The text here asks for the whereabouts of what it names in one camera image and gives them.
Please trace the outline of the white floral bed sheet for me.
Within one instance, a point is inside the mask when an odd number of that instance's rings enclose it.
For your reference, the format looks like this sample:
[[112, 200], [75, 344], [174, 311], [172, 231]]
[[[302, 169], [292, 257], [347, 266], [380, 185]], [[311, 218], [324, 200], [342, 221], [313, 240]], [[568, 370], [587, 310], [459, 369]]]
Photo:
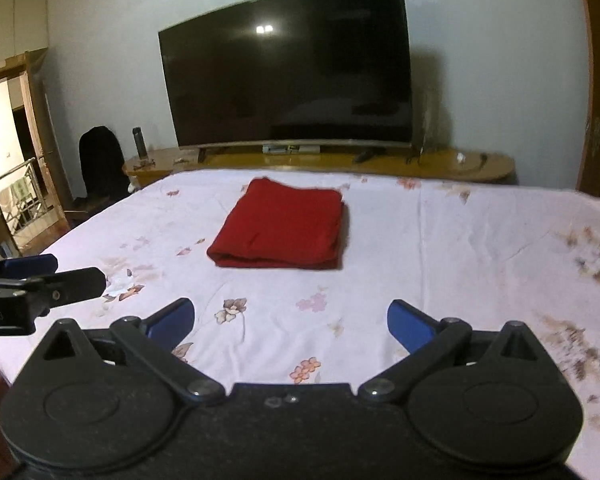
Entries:
[[94, 266], [104, 294], [58, 310], [84, 328], [193, 301], [176, 355], [224, 385], [352, 386], [404, 357], [386, 312], [402, 299], [478, 330], [525, 322], [584, 408], [570, 457], [600, 479], [600, 198], [504, 185], [278, 172], [343, 198], [335, 270], [223, 269], [208, 248], [247, 191], [248, 170], [172, 174], [70, 231], [61, 270]]

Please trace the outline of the dark metal bottle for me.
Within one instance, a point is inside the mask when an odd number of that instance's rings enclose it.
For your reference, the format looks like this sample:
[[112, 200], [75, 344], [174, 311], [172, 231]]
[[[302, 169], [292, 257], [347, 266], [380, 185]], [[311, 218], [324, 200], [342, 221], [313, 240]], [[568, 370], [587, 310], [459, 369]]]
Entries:
[[132, 136], [135, 143], [138, 158], [140, 160], [148, 159], [148, 151], [146, 148], [142, 128], [134, 127], [132, 129]]

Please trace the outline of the black office chair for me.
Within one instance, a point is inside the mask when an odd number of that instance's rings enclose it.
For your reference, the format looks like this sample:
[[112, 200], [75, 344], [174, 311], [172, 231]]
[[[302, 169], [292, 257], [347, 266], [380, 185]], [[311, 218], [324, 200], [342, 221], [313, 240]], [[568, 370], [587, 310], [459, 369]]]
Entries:
[[86, 195], [76, 198], [65, 210], [72, 228], [129, 196], [124, 156], [111, 130], [97, 126], [84, 133], [79, 140], [79, 155]]

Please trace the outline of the wooden doorway frame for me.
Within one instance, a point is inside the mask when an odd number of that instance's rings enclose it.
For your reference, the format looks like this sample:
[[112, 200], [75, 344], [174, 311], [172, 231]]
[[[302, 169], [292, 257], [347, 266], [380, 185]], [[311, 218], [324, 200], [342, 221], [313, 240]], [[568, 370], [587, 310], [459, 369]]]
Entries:
[[32, 255], [69, 231], [65, 210], [72, 195], [62, 166], [41, 76], [45, 49], [0, 63], [0, 176], [26, 159], [38, 161], [38, 180], [53, 208], [12, 235], [0, 208], [0, 258]]

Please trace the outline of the black curved television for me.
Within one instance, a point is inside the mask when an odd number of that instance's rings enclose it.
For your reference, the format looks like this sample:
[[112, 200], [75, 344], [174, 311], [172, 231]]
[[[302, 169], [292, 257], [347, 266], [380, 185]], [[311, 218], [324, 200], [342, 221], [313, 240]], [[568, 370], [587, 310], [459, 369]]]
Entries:
[[409, 144], [405, 0], [249, 0], [159, 34], [178, 144]]

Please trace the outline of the metal stair railing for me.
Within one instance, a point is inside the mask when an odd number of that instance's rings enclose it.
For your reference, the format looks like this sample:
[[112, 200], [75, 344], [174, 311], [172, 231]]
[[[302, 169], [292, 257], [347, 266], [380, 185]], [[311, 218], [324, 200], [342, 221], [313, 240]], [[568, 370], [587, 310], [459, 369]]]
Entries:
[[38, 161], [30, 157], [0, 176], [0, 208], [12, 235], [27, 229], [53, 208], [40, 185], [36, 168]]

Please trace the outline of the wooden TV console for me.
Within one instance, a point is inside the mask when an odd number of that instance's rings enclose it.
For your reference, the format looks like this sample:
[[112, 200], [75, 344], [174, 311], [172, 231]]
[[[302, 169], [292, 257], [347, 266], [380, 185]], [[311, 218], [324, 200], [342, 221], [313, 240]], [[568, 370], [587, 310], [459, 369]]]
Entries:
[[[464, 164], [456, 161], [463, 153]], [[434, 179], [471, 183], [517, 182], [514, 160], [503, 154], [440, 148], [415, 153], [411, 148], [325, 146], [318, 153], [268, 154], [258, 146], [236, 148], [164, 148], [143, 162], [133, 157], [123, 171], [144, 188], [170, 174], [201, 169], [262, 169], [278, 171], [376, 174], [399, 178]]]

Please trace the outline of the red small garment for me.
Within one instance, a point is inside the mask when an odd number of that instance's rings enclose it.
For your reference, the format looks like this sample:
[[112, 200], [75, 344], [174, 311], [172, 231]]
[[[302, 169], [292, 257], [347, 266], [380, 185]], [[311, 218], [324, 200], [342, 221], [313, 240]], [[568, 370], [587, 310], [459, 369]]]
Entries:
[[207, 255], [221, 268], [335, 269], [343, 209], [337, 190], [254, 179]]

